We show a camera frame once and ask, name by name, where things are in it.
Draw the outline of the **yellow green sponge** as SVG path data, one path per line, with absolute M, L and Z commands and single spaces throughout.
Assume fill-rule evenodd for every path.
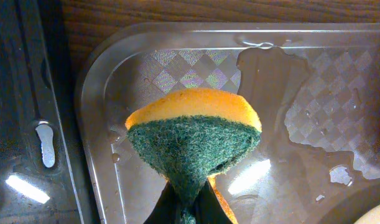
M 133 112 L 125 126 L 139 157 L 174 188 L 180 223 L 196 223 L 194 201 L 206 181 L 236 222 L 215 177 L 260 143 L 259 116 L 242 96 L 210 88 L 176 91 Z

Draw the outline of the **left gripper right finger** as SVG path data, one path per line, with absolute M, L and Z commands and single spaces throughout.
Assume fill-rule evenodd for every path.
M 209 181 L 206 181 L 194 201 L 196 224 L 232 224 L 215 195 Z

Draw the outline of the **light green plate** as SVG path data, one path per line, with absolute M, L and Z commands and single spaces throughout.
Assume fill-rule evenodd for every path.
M 354 224 L 380 224 L 380 205 L 370 209 L 370 211 L 356 220 Z

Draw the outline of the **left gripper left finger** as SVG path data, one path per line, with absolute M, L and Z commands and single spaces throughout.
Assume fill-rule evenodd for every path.
M 180 223 L 180 199 L 170 182 L 167 182 L 153 211 L 144 224 Z

